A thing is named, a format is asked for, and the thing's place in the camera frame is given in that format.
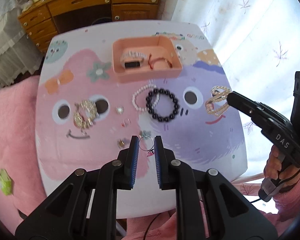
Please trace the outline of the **right hand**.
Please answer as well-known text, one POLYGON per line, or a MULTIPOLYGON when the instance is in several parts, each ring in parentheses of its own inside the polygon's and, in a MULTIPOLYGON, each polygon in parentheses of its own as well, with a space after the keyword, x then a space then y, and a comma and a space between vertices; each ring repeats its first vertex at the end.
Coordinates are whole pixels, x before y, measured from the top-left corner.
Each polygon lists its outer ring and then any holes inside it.
MULTIPOLYGON (((267 160, 266 166, 264 168, 263 174, 266 178, 277 180, 286 180, 292 176, 294 176, 298 171, 299 168, 295 167, 294 165, 290 165, 284 171, 282 170, 282 163, 279 161, 279 149, 273 145, 271 147, 271 151, 269 154, 269 158, 267 160)), ((280 193, 285 193, 290 191, 300 180, 300 172, 291 180, 285 182, 283 184, 280 193)))

